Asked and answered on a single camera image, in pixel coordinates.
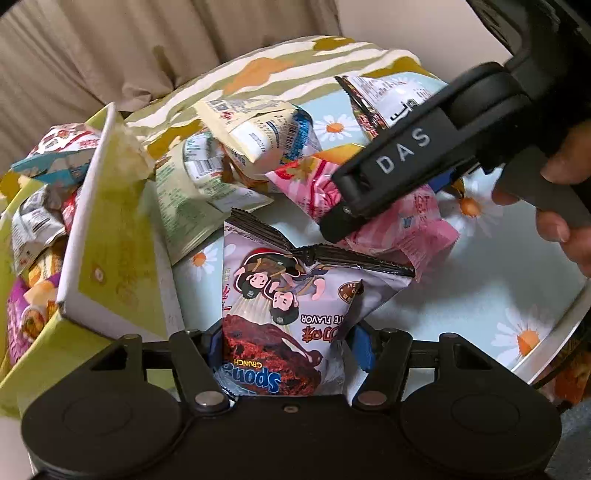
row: finger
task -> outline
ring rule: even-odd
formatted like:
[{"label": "finger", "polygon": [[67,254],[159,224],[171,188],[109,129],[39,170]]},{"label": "finger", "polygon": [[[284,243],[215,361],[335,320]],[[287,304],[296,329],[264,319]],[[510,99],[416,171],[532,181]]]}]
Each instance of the finger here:
[{"label": "finger", "polygon": [[585,277],[591,278],[591,263],[579,265],[579,270]]},{"label": "finger", "polygon": [[558,213],[537,210],[535,227],[540,237],[548,242],[567,242],[570,238],[569,226]]},{"label": "finger", "polygon": [[591,264],[591,227],[571,231],[568,242],[562,244],[566,256],[579,265]]},{"label": "finger", "polygon": [[560,150],[542,168],[542,176],[552,183],[576,184],[591,176],[591,121],[574,127]]},{"label": "finger", "polygon": [[491,199],[497,205],[503,206],[512,205],[515,202],[519,202],[519,198],[517,198],[515,195],[507,193],[503,189],[498,188],[496,185],[493,191],[491,192]]}]

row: beige curtain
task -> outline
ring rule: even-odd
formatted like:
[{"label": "beige curtain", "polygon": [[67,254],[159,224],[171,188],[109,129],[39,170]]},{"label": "beige curtain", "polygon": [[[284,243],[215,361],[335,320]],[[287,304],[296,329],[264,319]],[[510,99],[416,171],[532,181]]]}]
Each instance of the beige curtain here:
[{"label": "beige curtain", "polygon": [[0,173],[54,124],[315,34],[339,34],[334,0],[21,0],[0,19]]}]

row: orange flower center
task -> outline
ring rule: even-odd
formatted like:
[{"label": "orange flower center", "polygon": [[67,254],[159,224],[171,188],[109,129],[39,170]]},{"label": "orange flower center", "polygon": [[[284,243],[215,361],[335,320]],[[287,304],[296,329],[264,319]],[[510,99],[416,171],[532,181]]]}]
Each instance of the orange flower center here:
[{"label": "orange flower center", "polygon": [[482,213],[480,204],[475,199],[468,197],[464,197],[460,200],[460,210],[468,217],[478,217]]},{"label": "orange flower center", "polygon": [[517,346],[521,355],[526,356],[540,342],[538,332],[533,330],[524,330],[517,336]]},{"label": "orange flower center", "polygon": [[207,257],[203,252],[199,252],[198,254],[193,255],[193,265],[195,265],[196,267],[202,267],[206,260]]},{"label": "orange flower center", "polygon": [[326,131],[330,132],[332,134],[339,134],[341,133],[343,130],[345,129],[345,126],[343,124],[328,124],[326,125]]}]

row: purple snack bag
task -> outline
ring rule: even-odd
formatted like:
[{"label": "purple snack bag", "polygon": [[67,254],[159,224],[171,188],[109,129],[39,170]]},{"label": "purple snack bag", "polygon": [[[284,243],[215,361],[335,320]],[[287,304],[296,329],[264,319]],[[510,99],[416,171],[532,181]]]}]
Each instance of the purple snack bag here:
[{"label": "purple snack bag", "polygon": [[18,277],[7,301],[8,354],[11,365],[25,354],[57,311],[57,286],[60,273],[28,288]]},{"label": "purple snack bag", "polygon": [[233,210],[224,226],[223,364],[235,394],[342,391],[342,341],[408,285],[413,270],[331,245],[295,248]]}]

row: white daisy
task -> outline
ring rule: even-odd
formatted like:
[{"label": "white daisy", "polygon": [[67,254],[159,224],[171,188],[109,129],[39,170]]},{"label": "white daisy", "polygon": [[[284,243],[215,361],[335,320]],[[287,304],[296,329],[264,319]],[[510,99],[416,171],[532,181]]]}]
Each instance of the white daisy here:
[{"label": "white daisy", "polygon": [[325,140],[333,142],[337,138],[342,140],[344,137],[352,137],[349,132],[356,132],[359,130],[360,127],[357,120],[347,116],[345,113],[338,117],[337,120],[335,120],[332,115],[325,115],[324,121],[314,121],[314,132],[321,142]]},{"label": "white daisy", "polygon": [[498,225],[503,216],[503,207],[491,200],[491,189],[485,182],[473,176],[464,177],[463,182],[465,194],[459,200],[450,193],[440,192],[441,216],[461,235],[473,236],[479,226],[490,237],[491,226]]},{"label": "white daisy", "polygon": [[208,245],[198,254],[193,255],[191,262],[197,267],[197,281],[203,278],[203,272],[211,275],[215,270],[215,263],[217,262],[217,248]]},{"label": "white daisy", "polygon": [[554,326],[554,321],[548,312],[540,310],[537,305],[532,305],[525,315],[514,307],[507,308],[505,317],[509,325],[501,322],[496,324],[500,333],[495,335],[491,345],[508,347],[496,357],[496,361],[510,367],[526,357],[546,338]]}]

